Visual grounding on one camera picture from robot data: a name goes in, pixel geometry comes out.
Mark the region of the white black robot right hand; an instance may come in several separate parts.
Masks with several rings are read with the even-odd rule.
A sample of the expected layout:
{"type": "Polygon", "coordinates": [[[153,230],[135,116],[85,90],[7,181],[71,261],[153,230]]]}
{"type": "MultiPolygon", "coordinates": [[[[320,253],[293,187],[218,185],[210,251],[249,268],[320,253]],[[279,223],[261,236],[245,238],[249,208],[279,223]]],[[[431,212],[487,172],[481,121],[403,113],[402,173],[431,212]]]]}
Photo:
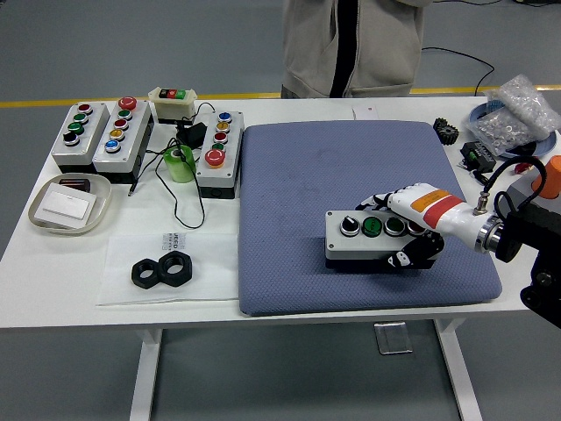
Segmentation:
{"type": "Polygon", "coordinates": [[[368,207],[387,208],[429,231],[388,258],[389,265],[394,268],[411,268],[439,253],[444,242],[438,235],[455,236],[472,250],[484,253],[491,249],[490,238],[498,226],[498,218],[486,209],[477,210],[461,198],[428,183],[370,196],[356,209],[362,211],[368,207]]]}

